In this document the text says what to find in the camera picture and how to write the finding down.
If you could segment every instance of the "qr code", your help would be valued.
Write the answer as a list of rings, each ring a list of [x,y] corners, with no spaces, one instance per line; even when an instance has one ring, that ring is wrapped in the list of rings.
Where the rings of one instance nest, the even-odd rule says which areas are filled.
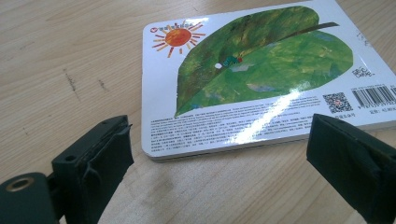
[[[333,114],[353,110],[343,92],[323,95],[323,98]]]
[[[355,77],[371,77],[374,76],[374,73],[371,73],[367,68],[359,67],[352,71],[352,74]]]

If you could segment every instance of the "pen mark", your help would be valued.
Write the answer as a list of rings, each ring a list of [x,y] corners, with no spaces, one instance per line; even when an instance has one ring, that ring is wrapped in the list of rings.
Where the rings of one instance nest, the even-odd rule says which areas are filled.
[[[98,79],[100,87],[104,90],[104,91],[108,91],[108,88],[106,88],[105,86],[105,82],[103,82],[101,79]]]
[[[76,95],[78,100],[81,101],[81,99],[79,99],[79,96],[76,92],[76,90],[77,90],[76,89],[76,81],[67,74],[67,69],[64,69],[64,75],[66,76],[67,81],[69,82],[69,85],[72,88],[73,93]]]
[[[28,47],[29,45],[33,45],[35,43],[35,41],[32,41],[26,45],[23,45],[22,47],[20,47],[20,50],[26,49],[26,47]]]
[[[26,129],[23,127],[23,131],[24,131],[24,133],[26,134],[26,135],[29,135],[29,133],[28,132],[26,132]]]

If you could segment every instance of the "wooden table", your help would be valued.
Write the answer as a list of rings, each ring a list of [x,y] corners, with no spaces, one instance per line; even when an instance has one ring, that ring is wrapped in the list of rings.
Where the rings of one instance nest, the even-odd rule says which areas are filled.
[[[2,0],[0,182],[51,172],[96,123],[126,114],[135,163],[101,223],[362,223],[306,161],[306,141],[156,163],[141,149],[142,30],[292,0]],[[338,0],[393,72],[396,1]],[[372,133],[396,147],[395,130]]]

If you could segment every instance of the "board book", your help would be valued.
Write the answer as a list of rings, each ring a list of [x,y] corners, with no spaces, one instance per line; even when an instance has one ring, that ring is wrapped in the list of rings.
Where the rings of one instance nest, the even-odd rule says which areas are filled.
[[[149,24],[142,78],[154,160],[305,139],[314,113],[396,124],[396,76],[333,0]]]

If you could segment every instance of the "sun illustration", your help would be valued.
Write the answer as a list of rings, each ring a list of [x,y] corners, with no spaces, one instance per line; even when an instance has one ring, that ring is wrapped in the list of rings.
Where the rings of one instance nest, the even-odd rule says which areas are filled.
[[[186,21],[183,21],[181,25],[175,23],[175,26],[167,25],[166,27],[160,28],[160,31],[164,33],[164,35],[155,35],[160,39],[154,39],[154,42],[161,42],[158,45],[153,46],[153,48],[158,48],[157,51],[170,47],[168,58],[171,57],[174,48],[179,47],[179,54],[183,53],[183,46],[187,46],[187,49],[191,49],[197,45],[199,38],[204,36],[205,34],[195,33],[196,30],[203,27],[203,25],[198,22],[195,25],[186,24]]]

